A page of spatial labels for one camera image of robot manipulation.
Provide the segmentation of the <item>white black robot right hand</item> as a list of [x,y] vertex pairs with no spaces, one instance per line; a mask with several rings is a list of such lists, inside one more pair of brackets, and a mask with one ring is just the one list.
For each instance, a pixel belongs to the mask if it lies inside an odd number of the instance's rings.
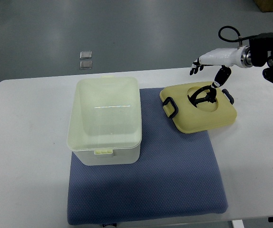
[[197,74],[206,66],[221,66],[214,78],[212,87],[224,85],[231,74],[230,67],[252,67],[251,51],[249,46],[238,48],[217,48],[198,57],[191,65],[190,75]]

